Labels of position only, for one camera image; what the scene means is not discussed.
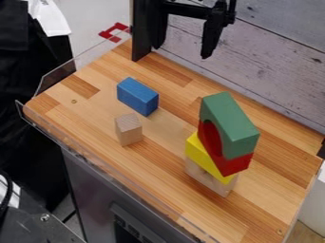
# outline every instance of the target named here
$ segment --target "yellow block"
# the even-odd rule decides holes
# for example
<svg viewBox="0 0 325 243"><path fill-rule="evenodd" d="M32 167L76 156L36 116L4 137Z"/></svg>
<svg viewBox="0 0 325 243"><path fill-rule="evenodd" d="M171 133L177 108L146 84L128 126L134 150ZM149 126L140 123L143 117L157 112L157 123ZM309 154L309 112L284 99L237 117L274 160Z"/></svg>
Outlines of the yellow block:
<svg viewBox="0 0 325 243"><path fill-rule="evenodd" d="M223 177L220 171L218 170L216 164L211 160L210 156L206 152L203 144L198 138L198 133L195 132L189 137L186 141L185 154L196 162L200 167L205 171L210 173L214 178L223 184L228 184L232 178L236 175L231 175L228 177Z"/></svg>

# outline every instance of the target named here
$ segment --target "person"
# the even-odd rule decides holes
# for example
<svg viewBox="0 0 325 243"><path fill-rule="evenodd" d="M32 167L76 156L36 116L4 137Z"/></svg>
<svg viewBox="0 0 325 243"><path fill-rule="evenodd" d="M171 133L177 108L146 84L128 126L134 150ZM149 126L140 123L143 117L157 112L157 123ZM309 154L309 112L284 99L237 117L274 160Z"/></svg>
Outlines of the person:
<svg viewBox="0 0 325 243"><path fill-rule="evenodd" d="M49 210L67 194L61 150L20 118L15 101L30 100L42 76L71 58L68 37L48 38L28 2L0 0L0 167Z"/></svg>

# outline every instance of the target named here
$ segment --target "gray metal stand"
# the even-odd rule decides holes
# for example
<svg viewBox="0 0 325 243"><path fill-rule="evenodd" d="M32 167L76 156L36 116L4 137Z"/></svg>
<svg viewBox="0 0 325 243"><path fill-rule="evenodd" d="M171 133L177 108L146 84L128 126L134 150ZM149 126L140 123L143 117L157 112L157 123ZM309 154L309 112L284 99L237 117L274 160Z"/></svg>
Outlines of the gray metal stand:
<svg viewBox="0 0 325 243"><path fill-rule="evenodd" d="M63 149L72 197L87 242L118 242L118 225L145 243L200 242L194 235L150 208L115 179Z"/></svg>

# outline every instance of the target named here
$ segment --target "rectangular block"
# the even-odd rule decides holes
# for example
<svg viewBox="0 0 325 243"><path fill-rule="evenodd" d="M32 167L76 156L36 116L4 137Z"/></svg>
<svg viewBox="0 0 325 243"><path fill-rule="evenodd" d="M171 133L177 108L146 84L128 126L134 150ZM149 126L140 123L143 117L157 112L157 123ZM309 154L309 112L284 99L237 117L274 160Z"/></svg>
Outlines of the rectangular block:
<svg viewBox="0 0 325 243"><path fill-rule="evenodd" d="M222 197L228 197L239 179L239 174L236 174L228 184L223 184L190 158L186 158L185 162L185 172L188 176L194 178Z"/></svg>
<svg viewBox="0 0 325 243"><path fill-rule="evenodd" d="M217 168L214 161L210 158L202 143L198 138L197 132L193 133L186 141L185 155L204 169L207 173L211 174L218 181L223 184L228 184L235 175L224 177Z"/></svg>
<svg viewBox="0 0 325 243"><path fill-rule="evenodd" d="M115 132L121 146L127 146L143 139L143 126L136 114L127 114L116 118Z"/></svg>
<svg viewBox="0 0 325 243"><path fill-rule="evenodd" d="M138 81L127 78L117 85L117 98L145 117L158 108L159 94Z"/></svg>

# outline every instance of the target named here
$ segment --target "green block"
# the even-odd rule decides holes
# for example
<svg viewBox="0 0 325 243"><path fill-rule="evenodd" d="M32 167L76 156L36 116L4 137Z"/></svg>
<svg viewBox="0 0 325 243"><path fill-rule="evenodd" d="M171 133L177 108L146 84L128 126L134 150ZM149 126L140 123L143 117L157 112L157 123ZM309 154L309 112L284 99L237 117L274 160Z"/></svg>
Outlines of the green block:
<svg viewBox="0 0 325 243"><path fill-rule="evenodd" d="M254 152L259 131L241 110L229 92L204 97L200 119L212 122L220 133L222 153L234 159Z"/></svg>

